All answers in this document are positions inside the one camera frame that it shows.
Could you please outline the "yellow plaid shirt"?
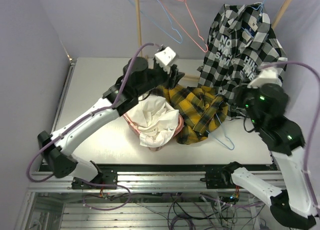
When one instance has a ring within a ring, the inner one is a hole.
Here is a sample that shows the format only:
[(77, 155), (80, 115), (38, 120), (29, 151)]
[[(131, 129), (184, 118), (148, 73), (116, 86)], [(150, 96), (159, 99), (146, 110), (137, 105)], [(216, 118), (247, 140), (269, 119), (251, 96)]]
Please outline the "yellow plaid shirt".
[(183, 118), (183, 128), (176, 137), (179, 144), (190, 145), (206, 140), (228, 114), (224, 97), (217, 95), (214, 88), (176, 85), (167, 89), (159, 86), (151, 93), (164, 97)]

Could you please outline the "blue hanger of plaid shirt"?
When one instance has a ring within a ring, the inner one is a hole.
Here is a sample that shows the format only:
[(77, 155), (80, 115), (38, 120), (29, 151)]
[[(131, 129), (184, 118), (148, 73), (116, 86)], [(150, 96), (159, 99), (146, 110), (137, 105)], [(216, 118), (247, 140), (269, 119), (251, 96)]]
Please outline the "blue hanger of plaid shirt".
[(222, 129), (222, 133), (223, 136), (225, 138), (225, 140), (227, 140), (231, 146), (228, 146), (227, 144), (225, 144), (223, 141), (221, 141), (215, 133), (213, 133), (213, 131), (209, 131), (207, 130), (206, 133), (208, 134), (208, 136), (210, 136), (211, 138), (215, 139), (218, 143), (220, 143), (223, 147), (225, 147), (226, 149), (233, 151), (235, 149), (235, 144), (233, 143), (233, 141), (227, 136), (227, 132), (225, 129), (225, 126), (223, 125), (223, 122), (221, 121), (219, 115), (217, 113), (214, 114), (213, 120), (215, 120), (215, 118), (218, 120), (219, 122), (219, 127)]

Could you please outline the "pink hanger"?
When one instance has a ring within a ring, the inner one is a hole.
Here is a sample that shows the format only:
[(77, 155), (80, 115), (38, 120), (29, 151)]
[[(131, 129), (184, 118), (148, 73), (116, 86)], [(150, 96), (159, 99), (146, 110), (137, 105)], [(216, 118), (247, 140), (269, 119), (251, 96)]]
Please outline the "pink hanger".
[[(206, 53), (209, 49), (204, 37), (201, 34), (197, 21), (189, 8), (188, 0), (159, 0), (172, 20), (179, 26), (182, 32), (199, 48)], [(168, 3), (181, 5), (182, 10), (172, 12)]]

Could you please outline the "blue wire hanger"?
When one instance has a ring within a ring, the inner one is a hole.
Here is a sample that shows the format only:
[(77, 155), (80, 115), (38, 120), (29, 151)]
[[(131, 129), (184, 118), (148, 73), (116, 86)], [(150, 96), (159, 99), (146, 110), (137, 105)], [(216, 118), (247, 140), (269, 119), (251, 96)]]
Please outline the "blue wire hanger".
[(182, 44), (184, 39), (180, 31), (175, 27), (173, 18), (169, 15), (163, 3), (160, 0), (142, 0), (141, 4), (143, 3), (146, 3), (146, 6), (140, 7), (139, 13), (171, 40)]

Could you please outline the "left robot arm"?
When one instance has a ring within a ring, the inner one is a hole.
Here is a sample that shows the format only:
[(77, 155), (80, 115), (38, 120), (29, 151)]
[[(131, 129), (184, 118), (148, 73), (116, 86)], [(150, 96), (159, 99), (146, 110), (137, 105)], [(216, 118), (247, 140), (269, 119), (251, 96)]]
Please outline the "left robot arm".
[(150, 69), (143, 57), (131, 58), (122, 72), (115, 84), (80, 117), (55, 132), (43, 131), (37, 136), (38, 144), (43, 149), (41, 155), (54, 177), (72, 176), (90, 188), (108, 183), (108, 187), (114, 189), (115, 181), (103, 173), (97, 164), (82, 160), (73, 152), (97, 130), (136, 106), (140, 96), (158, 86), (173, 88), (184, 77), (176, 64), (165, 67), (154, 59)]

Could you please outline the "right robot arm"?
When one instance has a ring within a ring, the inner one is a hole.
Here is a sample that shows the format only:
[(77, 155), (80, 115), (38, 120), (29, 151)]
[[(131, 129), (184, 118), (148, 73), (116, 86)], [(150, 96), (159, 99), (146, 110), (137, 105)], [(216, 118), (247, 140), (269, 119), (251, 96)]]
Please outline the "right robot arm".
[(281, 225), (311, 229), (319, 213), (303, 174), (305, 139), (301, 128), (284, 116), (288, 100), (281, 86), (272, 83), (259, 87), (241, 84), (235, 92), (235, 104), (246, 109), (254, 131), (276, 160), (285, 189), (260, 179), (238, 162), (223, 168), (220, 181), (227, 188), (236, 185), (259, 198)]

